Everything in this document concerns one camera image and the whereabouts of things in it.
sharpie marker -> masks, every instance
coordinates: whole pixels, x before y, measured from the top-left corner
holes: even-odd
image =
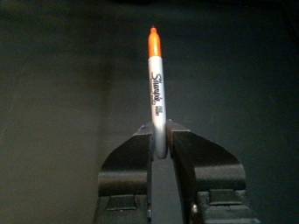
[[[155,27],[152,27],[148,37],[148,54],[150,91],[154,122],[154,152],[159,158],[166,158],[168,146],[166,143],[164,68],[160,38]]]

black plastic part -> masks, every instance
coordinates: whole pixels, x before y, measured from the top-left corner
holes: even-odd
[[[112,202],[112,210],[110,210],[111,200],[115,200]],[[98,198],[98,209],[94,218],[95,224],[140,224],[147,222],[146,195],[115,196],[114,199],[108,196]]]
[[[186,223],[259,223],[246,197],[244,168],[234,155],[172,121],[167,122],[167,136]],[[204,193],[207,201],[198,196]]]
[[[184,223],[258,224],[242,163],[219,145],[167,121]],[[112,151],[98,176],[94,223],[151,221],[152,124]]]
[[[150,135],[132,136],[108,155],[98,175],[99,196],[147,194]]]
[[[98,175],[96,224],[148,222],[152,125],[111,152]]]

orange marker cap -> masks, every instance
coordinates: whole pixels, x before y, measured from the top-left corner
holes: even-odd
[[[160,38],[156,33],[156,29],[152,26],[151,28],[151,34],[148,37],[148,54],[150,58],[154,56],[160,56],[162,57],[162,44],[160,44]]]

dark background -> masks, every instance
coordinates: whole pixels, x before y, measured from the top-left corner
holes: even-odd
[[[298,2],[252,3],[0,1],[0,223],[92,222],[99,167],[151,120],[152,25],[167,117],[239,158],[260,220],[299,223]]]

sharpie logo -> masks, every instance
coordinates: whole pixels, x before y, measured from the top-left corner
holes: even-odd
[[[155,105],[163,98],[160,97],[160,84],[163,83],[163,76],[152,73],[152,104]]]

